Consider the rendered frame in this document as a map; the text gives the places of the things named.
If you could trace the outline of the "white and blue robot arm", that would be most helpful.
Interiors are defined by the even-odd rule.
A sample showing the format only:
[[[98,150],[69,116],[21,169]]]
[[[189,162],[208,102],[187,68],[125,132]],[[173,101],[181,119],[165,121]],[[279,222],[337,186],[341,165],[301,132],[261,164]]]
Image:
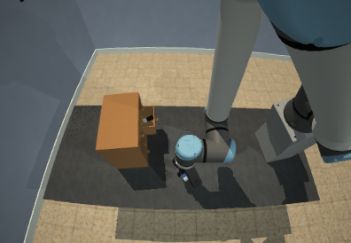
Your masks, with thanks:
[[[194,188],[202,184],[195,163],[235,157],[227,119],[265,14],[302,83],[285,105],[285,121],[313,132],[325,163],[351,159],[351,0],[221,0],[204,109],[207,139],[185,135],[175,146],[175,164]]]

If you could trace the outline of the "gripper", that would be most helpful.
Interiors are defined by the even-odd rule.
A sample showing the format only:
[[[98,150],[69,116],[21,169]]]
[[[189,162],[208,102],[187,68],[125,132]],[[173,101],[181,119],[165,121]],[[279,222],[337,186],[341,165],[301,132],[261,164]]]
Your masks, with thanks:
[[[181,169],[181,168],[179,168],[177,165],[176,165],[176,159],[173,159],[173,163],[174,163],[174,165],[175,165],[175,168],[177,169],[177,171],[178,171],[178,173],[177,173],[177,175],[179,176],[181,176],[182,174],[184,174],[185,172],[183,171],[183,169]],[[182,174],[181,174],[182,173]]]

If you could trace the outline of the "brown wooden chest of drawers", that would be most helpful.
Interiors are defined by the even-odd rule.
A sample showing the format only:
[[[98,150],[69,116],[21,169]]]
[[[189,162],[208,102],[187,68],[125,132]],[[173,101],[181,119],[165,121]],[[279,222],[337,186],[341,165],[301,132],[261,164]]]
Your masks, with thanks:
[[[148,167],[138,147],[139,92],[104,95],[96,151],[117,169]]]

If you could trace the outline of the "black and white eraser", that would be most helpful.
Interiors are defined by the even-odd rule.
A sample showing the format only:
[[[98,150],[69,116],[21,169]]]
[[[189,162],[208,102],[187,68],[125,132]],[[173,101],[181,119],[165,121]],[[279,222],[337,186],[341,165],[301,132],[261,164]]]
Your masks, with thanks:
[[[146,122],[148,122],[148,121],[150,121],[152,119],[153,119],[153,116],[151,115],[149,117],[144,118],[143,121],[144,121],[144,123],[146,123]]]

